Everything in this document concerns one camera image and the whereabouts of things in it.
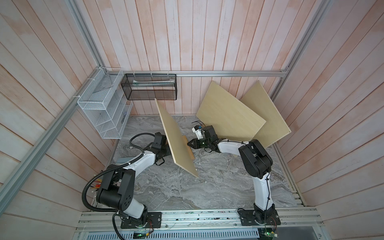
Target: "red wire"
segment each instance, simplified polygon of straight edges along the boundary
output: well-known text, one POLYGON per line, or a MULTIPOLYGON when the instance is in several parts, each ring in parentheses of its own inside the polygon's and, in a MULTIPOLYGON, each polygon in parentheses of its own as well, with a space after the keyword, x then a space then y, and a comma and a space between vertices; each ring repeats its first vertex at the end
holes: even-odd
POLYGON ((276 233, 277 233, 277 235, 279 235, 279 231, 277 230, 277 223, 276 223, 276 221, 275 221, 275 219, 273 218, 273 217, 271 217, 272 219, 273 219, 273 221, 275 222, 275 229, 276 229, 276 233))

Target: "white wire rack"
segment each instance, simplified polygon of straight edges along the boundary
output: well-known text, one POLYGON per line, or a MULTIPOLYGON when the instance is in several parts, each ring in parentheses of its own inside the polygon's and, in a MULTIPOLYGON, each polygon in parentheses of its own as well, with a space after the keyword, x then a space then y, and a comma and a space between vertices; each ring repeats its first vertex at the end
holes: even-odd
POLYGON ((107 71, 116 68, 100 68, 99 72, 92 79, 92 82, 85 89, 77 101, 82 109, 106 110, 119 83, 122 80, 123 72, 119 68, 117 74, 109 74, 107 71))
POLYGON ((117 89, 122 77, 120 68, 100 68, 78 100, 102 138, 120 139, 133 107, 133 103, 126 105, 123 90, 117 89))

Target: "vent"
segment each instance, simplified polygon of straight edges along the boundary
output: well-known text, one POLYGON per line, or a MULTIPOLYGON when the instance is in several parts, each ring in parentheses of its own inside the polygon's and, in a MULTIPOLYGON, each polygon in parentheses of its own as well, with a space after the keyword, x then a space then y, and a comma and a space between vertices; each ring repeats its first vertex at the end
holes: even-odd
MULTIPOLYGON (((125 239, 133 239, 138 231, 120 231, 125 239)), ((145 239, 255 239, 259 238, 257 228, 206 229, 206 230, 155 230, 145 239)), ((115 232, 90 232, 86 240, 115 240, 115 232)))

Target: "marble floor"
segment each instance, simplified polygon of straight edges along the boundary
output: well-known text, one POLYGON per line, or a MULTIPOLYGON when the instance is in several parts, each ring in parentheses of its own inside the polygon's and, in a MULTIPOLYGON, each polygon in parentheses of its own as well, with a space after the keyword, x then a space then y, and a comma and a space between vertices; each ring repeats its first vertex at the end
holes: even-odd
MULTIPOLYGON (((191 130, 195 123, 191 122, 198 120, 197 117, 177 116, 174 119, 188 140, 196 137, 191 130)), ((160 117, 130 117, 113 162, 120 157, 140 153, 129 145, 129 140, 141 132, 164 134, 160 117)), ((152 136, 143 135, 137 137, 134 144, 145 147, 152 140, 152 136)), ((273 159, 270 185, 276 207, 297 206, 276 153, 272 148, 266 150, 273 159)), ((240 157, 228 153, 207 153, 203 149, 192 151, 198 178, 174 164, 172 157, 167 156, 163 165, 152 165, 136 177, 135 198, 147 205, 149 210, 253 207, 255 192, 252 177, 245 171, 240 157)))

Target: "pink wooden wall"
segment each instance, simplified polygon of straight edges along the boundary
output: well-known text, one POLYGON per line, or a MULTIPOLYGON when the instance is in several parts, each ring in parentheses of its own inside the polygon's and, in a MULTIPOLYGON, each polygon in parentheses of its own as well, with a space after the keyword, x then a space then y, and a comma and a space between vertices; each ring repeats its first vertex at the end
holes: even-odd
MULTIPOLYGON (((319 0, 77 0, 107 66, 124 70, 285 68, 319 0)), ((279 78, 180 78, 171 114, 195 114, 214 80, 241 98, 256 80, 271 93, 279 78)), ((157 114, 134 101, 132 114, 157 114)))
POLYGON ((292 130, 281 150, 333 239, 384 238, 383 13, 334 1, 275 101, 292 130))
MULTIPOLYGON (((95 67, 65 1, 0 1, 1 185, 95 67)), ((0 238, 71 239, 112 147, 76 111, 0 216, 0 238)))

